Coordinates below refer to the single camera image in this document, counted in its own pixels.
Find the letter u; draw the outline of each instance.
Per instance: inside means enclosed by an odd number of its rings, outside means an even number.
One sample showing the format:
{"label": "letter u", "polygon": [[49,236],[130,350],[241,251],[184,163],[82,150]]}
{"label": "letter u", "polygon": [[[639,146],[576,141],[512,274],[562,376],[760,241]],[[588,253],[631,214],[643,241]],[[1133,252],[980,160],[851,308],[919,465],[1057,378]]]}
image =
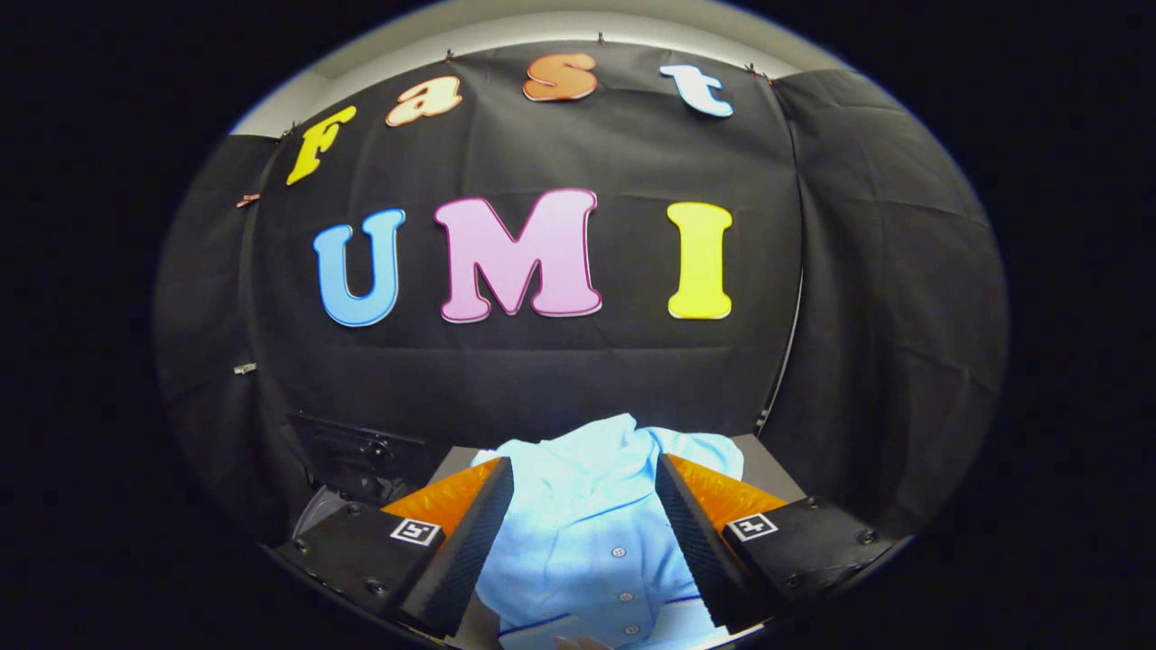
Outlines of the letter u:
{"label": "letter u", "polygon": [[346,244],[353,238],[354,229],[334,226],[313,238],[321,304],[331,318],[347,327],[365,327],[393,310],[398,302],[398,228],[405,221],[405,212],[387,209],[368,216],[362,223],[371,242],[373,288],[361,297],[349,293],[346,275]]}

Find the hand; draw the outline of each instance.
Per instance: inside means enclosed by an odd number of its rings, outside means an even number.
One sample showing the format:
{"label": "hand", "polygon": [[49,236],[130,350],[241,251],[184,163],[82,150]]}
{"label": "hand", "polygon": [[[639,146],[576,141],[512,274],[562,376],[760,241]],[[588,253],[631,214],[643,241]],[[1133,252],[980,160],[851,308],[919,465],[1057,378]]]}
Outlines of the hand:
{"label": "hand", "polygon": [[592,636],[579,636],[575,640],[555,636],[554,643],[557,645],[557,650],[613,650],[609,645]]}

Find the white wall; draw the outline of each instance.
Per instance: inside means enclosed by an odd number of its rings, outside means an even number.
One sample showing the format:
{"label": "white wall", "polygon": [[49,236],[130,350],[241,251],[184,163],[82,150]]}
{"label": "white wall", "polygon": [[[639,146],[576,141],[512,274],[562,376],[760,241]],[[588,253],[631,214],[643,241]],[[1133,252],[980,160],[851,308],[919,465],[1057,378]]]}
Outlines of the white wall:
{"label": "white wall", "polygon": [[[748,40],[758,43],[765,40],[765,47],[755,49],[703,29],[624,13],[548,12],[509,16],[449,31],[435,31],[433,36],[417,40],[410,39],[407,45],[378,56],[353,69],[343,71],[334,79],[326,79],[319,74],[318,71],[334,69],[333,62],[321,61],[314,65],[312,71],[288,81],[258,104],[234,127],[232,133],[280,136],[294,121],[305,121],[363,88],[402,72],[443,60],[447,49],[458,56],[538,40],[588,39],[594,43],[599,31],[609,42],[681,50],[738,67],[753,62],[756,71],[766,73],[771,77],[818,67],[846,67],[842,61],[771,23],[755,16],[738,14],[732,9],[725,13],[728,20],[735,20],[734,15],[729,15],[735,14],[740,20],[758,22],[763,30],[759,32],[762,36],[756,39],[748,37]],[[403,28],[402,23],[412,20],[414,16],[391,23],[350,44],[347,50],[364,51],[373,45],[375,38],[387,38],[388,35],[385,32]],[[787,54],[776,56],[778,51]],[[340,52],[333,59],[340,59]]]}
{"label": "white wall", "polygon": [[312,110],[313,104],[332,83],[316,72],[305,71],[283,83],[252,109],[237,123],[232,133],[279,138],[295,121],[303,123],[317,112]]}

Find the pink letter m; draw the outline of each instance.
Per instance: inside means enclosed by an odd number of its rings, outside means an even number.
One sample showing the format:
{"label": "pink letter m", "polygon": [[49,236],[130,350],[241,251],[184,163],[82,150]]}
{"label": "pink letter m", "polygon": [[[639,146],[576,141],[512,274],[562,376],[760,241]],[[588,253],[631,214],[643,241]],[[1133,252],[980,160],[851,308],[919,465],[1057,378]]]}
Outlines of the pink letter m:
{"label": "pink letter m", "polygon": [[450,323],[476,323],[490,315],[490,303],[477,291],[475,269],[482,273],[502,310],[513,316],[539,269],[542,288],[531,301],[542,316],[594,313],[602,296],[591,287],[586,254],[586,222],[598,205],[588,190],[551,190],[529,213],[521,236],[510,236],[486,199],[462,199],[438,208],[433,221],[445,227],[450,246],[450,302],[442,317]]}

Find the light blue shirt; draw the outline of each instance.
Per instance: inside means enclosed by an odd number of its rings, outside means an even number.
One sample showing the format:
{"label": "light blue shirt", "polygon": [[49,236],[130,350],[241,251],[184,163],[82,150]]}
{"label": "light blue shirt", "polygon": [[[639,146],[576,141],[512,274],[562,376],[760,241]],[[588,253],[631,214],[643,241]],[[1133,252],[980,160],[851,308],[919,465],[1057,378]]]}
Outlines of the light blue shirt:
{"label": "light blue shirt", "polygon": [[654,493],[654,474],[659,455],[673,453],[741,480],[742,452],[726,436],[636,424],[617,415],[474,457],[472,465],[506,456],[513,467],[513,498],[476,585],[501,618],[506,650],[548,650],[555,635],[659,650],[720,634]]}

